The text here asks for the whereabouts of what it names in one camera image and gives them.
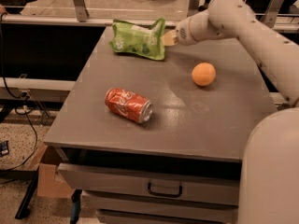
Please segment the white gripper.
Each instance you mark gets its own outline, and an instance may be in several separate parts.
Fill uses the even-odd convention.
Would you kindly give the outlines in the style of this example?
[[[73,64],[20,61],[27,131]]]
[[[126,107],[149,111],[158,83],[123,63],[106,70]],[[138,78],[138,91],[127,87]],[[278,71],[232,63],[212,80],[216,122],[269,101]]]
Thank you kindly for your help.
[[[162,36],[162,42],[165,46],[175,46],[178,42],[189,46],[221,38],[223,33],[211,24],[208,11],[204,10],[180,21],[175,30],[168,31]]]

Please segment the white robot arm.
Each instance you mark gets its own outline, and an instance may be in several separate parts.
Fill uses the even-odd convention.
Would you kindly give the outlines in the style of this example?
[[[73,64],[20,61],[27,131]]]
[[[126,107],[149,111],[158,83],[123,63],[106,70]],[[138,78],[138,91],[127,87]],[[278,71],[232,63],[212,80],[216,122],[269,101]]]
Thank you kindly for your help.
[[[299,224],[299,45],[258,21],[244,0],[207,10],[163,35],[166,46],[233,37],[290,105],[252,131],[242,161],[237,224]]]

